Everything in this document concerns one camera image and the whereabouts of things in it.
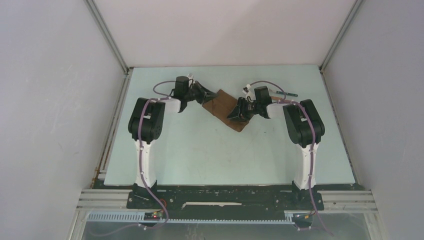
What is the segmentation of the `brown cloth napkin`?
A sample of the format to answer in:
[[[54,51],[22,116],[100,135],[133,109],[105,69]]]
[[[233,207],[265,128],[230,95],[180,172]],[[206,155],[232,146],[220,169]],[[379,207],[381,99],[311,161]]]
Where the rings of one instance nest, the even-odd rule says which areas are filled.
[[[237,102],[238,100],[236,98],[229,95],[224,90],[219,89],[217,96],[203,104],[202,107],[227,127],[240,133],[249,124],[249,121],[240,122],[227,119],[227,116],[236,107]]]

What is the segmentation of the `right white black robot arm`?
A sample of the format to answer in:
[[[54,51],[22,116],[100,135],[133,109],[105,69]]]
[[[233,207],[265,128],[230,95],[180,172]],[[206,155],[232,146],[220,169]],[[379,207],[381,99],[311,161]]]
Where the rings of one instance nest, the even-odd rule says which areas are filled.
[[[295,208],[304,209],[311,202],[311,196],[305,190],[316,185],[316,154],[325,134],[325,125],[311,99],[297,102],[270,95],[266,86],[256,87],[253,91],[250,88],[247,85],[243,89],[245,97],[237,99],[226,118],[234,122],[248,122],[255,115],[265,119],[284,118],[289,139],[298,145],[302,156],[293,180],[299,190],[291,194],[290,201]]]

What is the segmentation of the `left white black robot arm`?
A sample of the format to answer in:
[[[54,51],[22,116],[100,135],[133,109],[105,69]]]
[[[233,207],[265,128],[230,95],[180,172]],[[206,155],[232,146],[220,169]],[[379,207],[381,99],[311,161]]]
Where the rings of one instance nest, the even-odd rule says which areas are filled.
[[[218,96],[194,80],[191,74],[160,82],[153,87],[153,92],[160,97],[136,100],[127,127],[138,158],[134,183],[145,189],[138,198],[145,208],[153,208],[158,202],[158,194],[150,190],[157,183],[151,148],[161,136],[165,114],[181,113],[189,102],[204,105]]]

